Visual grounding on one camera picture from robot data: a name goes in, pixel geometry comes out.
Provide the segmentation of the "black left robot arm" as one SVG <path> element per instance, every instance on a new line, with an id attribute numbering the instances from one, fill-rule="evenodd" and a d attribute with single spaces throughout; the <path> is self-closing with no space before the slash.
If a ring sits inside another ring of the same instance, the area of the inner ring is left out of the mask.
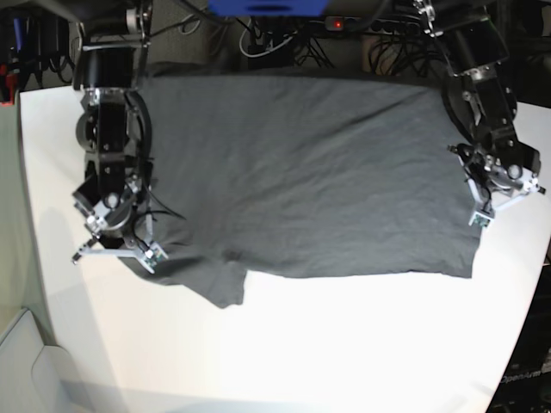
<path id="1" fill-rule="evenodd" d="M 448 92 L 443 101 L 466 143 L 450 147 L 468 178 L 483 192 L 511 195 L 539 191 L 539 152 L 522 143 L 514 127 L 517 100 L 500 76 L 508 49 L 486 1 L 416 1 L 421 27 L 438 46 L 450 78 L 461 82 L 471 118 L 458 119 Z"/>

